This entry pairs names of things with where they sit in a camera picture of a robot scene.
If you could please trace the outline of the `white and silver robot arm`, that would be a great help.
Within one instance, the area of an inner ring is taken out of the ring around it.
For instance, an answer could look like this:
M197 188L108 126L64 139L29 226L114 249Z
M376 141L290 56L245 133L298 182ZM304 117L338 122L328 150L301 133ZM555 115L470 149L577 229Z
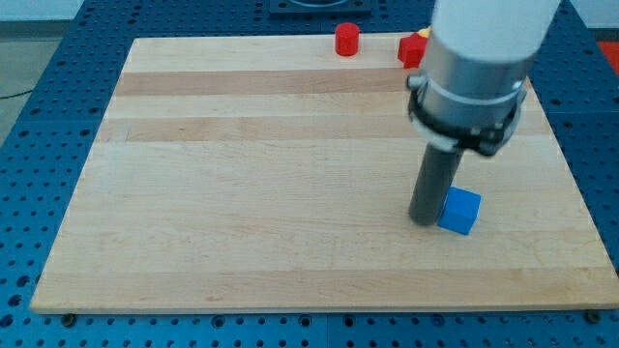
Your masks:
M494 156L514 134L524 81L559 0L439 0L427 48L408 76L408 114L426 139L409 205L435 224L464 152Z

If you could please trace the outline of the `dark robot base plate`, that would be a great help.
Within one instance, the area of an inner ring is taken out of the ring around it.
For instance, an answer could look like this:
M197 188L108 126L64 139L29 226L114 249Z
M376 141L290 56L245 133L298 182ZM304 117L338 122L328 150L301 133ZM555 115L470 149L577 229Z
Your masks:
M268 0L270 15L370 15L371 0Z

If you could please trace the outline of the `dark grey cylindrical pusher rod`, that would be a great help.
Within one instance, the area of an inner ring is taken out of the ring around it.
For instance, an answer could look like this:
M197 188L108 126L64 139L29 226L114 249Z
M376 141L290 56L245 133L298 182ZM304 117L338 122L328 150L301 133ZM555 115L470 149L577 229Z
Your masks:
M426 146L408 211L416 224L430 226L439 220L462 154Z

